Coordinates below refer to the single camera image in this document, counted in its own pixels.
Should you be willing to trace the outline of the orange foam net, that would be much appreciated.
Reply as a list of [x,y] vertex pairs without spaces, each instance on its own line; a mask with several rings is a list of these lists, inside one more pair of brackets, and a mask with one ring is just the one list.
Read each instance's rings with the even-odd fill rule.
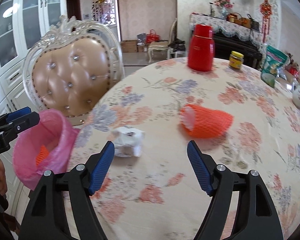
[[42,145],[40,147],[40,151],[38,153],[38,155],[36,156],[36,159],[35,159],[35,163],[36,163],[36,166],[39,167],[39,166],[43,166],[47,160],[47,158],[49,157],[49,150],[46,148],[45,145]]
[[180,110],[180,123],[185,132],[194,138],[212,139],[225,134],[232,126],[234,116],[200,105],[186,104]]

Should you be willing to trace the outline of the white printed paper bag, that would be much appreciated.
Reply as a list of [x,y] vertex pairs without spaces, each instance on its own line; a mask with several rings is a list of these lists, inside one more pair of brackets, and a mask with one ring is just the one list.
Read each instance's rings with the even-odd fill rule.
[[137,128],[123,126],[112,130],[115,156],[120,158],[140,157],[145,132]]

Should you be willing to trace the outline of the pink lined trash bin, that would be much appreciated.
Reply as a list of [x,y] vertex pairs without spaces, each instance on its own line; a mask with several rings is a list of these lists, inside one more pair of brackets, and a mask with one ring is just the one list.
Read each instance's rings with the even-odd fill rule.
[[[58,110],[47,109],[39,113],[36,126],[18,135],[13,149],[13,169],[18,179],[34,190],[46,170],[55,174],[66,172],[70,154],[80,129]],[[36,166],[40,147],[45,145],[50,154],[43,166]]]

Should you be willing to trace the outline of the beige tufted ornate chair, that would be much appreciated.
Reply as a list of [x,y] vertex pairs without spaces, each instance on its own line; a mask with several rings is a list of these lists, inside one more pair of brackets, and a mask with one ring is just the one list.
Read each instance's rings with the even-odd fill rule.
[[29,50],[23,86],[39,111],[60,111],[74,126],[125,77],[122,49],[111,29],[61,15]]

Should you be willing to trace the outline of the floral tablecloth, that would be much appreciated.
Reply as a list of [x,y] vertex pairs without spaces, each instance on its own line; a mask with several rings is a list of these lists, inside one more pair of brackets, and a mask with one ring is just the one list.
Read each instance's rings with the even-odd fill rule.
[[91,202],[109,239],[193,239],[210,197],[201,190],[181,126],[186,104],[234,117],[215,139],[197,139],[203,153],[232,171],[257,170],[288,238],[300,224],[300,109],[281,85],[271,88],[250,67],[235,71],[216,59],[199,73],[185,58],[144,67],[114,86],[94,107],[72,150],[69,168],[85,163],[113,130],[144,131],[141,155],[115,158]]

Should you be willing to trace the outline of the white cabinet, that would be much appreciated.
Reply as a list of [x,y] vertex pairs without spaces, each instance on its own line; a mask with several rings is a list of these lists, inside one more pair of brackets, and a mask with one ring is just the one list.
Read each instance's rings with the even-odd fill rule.
[[0,115],[29,106],[23,87],[25,57],[67,14],[66,0],[3,0],[0,5]]

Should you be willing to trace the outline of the red handbag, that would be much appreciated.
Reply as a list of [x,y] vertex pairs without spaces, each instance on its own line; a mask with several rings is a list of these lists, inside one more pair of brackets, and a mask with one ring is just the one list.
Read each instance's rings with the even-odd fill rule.
[[156,42],[160,40],[160,36],[154,29],[151,29],[148,34],[146,34],[146,44],[150,44],[152,42]]

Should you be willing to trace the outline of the green snack bag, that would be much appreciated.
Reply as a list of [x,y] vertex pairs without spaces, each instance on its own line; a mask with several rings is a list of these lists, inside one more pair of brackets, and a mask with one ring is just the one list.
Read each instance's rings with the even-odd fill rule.
[[279,72],[288,62],[288,59],[289,57],[287,54],[267,45],[261,68],[261,80],[271,88],[274,88]]

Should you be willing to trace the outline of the yellow lid jar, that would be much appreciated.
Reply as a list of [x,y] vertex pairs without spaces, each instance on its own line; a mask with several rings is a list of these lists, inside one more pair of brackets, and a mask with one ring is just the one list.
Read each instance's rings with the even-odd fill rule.
[[229,67],[232,69],[240,70],[243,64],[243,60],[243,54],[236,51],[232,51],[229,57]]

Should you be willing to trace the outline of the distant cream chair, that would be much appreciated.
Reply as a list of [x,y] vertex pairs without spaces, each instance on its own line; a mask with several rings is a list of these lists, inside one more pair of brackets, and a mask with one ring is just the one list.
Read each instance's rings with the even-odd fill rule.
[[148,58],[149,58],[149,63],[152,63],[153,60],[153,53],[154,51],[166,51],[167,55],[169,55],[169,44],[171,44],[176,38],[177,38],[177,21],[178,19],[175,18],[173,21],[171,28],[170,28],[170,33],[168,40],[166,41],[153,41],[150,43],[148,46]]

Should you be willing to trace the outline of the red thermos bottle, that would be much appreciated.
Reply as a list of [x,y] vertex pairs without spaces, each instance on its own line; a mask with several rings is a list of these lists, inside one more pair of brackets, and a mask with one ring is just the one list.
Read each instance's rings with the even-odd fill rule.
[[215,53],[213,30],[209,25],[197,24],[190,41],[187,65],[198,72],[212,70]]

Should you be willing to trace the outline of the black piano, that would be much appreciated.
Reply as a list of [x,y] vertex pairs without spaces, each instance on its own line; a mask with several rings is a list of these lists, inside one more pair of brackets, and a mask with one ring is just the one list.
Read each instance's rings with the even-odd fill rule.
[[215,58],[228,60],[232,51],[244,55],[243,64],[257,69],[262,60],[262,54],[251,41],[242,41],[236,35],[226,37],[221,31],[213,35],[215,42]]

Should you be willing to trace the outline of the lace piano cover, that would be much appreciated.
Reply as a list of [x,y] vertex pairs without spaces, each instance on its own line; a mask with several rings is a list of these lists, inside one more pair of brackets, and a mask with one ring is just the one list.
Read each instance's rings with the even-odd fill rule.
[[241,41],[250,41],[257,48],[262,45],[262,36],[259,32],[226,20],[192,13],[190,15],[190,30],[194,31],[198,24],[209,25],[213,33],[221,32],[226,37],[237,36]]

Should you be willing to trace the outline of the red chinese knot ornament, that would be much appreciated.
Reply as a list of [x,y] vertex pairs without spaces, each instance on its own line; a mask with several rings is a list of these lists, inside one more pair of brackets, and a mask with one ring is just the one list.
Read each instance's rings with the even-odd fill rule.
[[270,18],[272,15],[272,8],[269,0],[264,0],[263,3],[260,4],[260,13],[262,14],[262,43],[265,43],[270,32]]

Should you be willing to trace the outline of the flower vase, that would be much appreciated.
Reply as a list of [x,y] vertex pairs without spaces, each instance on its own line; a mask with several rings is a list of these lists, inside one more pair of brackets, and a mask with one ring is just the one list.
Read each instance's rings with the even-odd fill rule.
[[234,6],[234,3],[232,3],[231,0],[215,0],[214,5],[220,9],[222,18],[226,20],[228,14],[229,14],[229,9],[232,9]]

